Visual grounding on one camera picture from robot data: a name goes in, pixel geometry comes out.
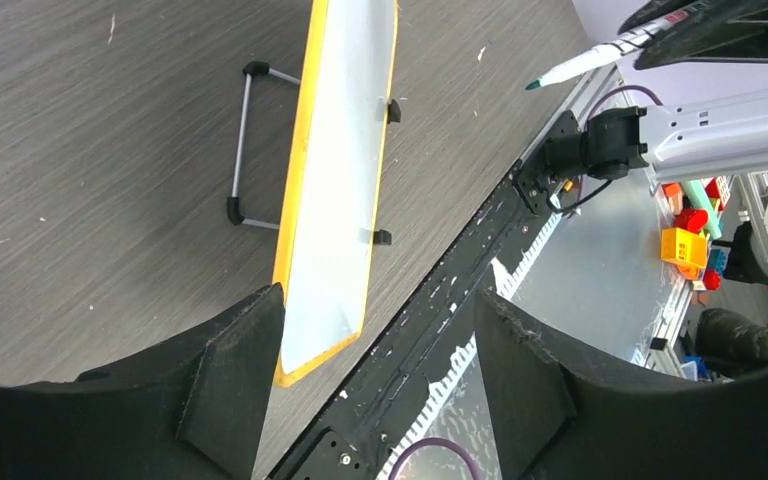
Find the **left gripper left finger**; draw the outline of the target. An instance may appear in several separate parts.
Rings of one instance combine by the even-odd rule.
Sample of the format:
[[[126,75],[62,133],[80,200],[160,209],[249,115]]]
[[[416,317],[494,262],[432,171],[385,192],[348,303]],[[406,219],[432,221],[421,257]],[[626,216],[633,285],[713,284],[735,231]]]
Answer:
[[[261,288],[71,382],[0,386],[0,479],[248,479],[284,327]]]

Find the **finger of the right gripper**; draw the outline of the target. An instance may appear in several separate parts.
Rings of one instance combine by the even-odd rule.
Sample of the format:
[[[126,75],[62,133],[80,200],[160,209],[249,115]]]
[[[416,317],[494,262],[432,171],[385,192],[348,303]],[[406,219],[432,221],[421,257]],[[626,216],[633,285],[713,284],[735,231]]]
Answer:
[[[654,36],[634,63],[768,63],[768,1],[704,1],[702,10]]]

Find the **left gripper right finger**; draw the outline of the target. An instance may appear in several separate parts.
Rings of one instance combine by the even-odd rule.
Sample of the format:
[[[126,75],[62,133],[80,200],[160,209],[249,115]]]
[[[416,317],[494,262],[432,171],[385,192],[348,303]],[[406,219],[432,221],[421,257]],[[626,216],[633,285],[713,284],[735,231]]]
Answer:
[[[768,368],[656,372],[482,292],[473,320],[505,479],[768,479]]]

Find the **green whiteboard marker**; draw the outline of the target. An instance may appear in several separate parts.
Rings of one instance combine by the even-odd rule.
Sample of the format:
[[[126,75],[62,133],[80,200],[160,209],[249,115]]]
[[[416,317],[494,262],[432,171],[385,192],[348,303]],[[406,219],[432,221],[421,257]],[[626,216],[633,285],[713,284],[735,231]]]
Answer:
[[[525,89],[535,90],[548,85],[562,83],[614,63],[638,50],[643,50],[657,34],[671,29],[677,23],[688,18],[692,13],[704,10],[707,7],[708,1],[694,1],[688,6],[672,10],[635,28],[623,31],[617,38],[597,44],[584,53],[554,66],[548,72],[529,83]]]

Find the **yellow framed whiteboard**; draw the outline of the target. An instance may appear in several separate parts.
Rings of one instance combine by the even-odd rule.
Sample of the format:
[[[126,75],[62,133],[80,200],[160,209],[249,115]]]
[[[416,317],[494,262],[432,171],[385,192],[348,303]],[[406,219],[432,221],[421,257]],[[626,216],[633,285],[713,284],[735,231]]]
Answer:
[[[394,1],[312,5],[273,271],[281,387],[364,325],[397,32]]]

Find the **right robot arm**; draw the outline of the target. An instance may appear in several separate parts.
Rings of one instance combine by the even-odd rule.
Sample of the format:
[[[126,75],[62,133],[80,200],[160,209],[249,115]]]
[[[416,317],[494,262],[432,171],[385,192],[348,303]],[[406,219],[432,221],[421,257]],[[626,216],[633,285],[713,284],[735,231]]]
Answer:
[[[635,55],[648,70],[678,63],[768,63],[768,1],[649,1],[615,39],[566,60],[535,90]],[[615,180],[652,165],[666,181],[768,170],[768,88],[696,104],[599,114],[545,155],[557,177]]]

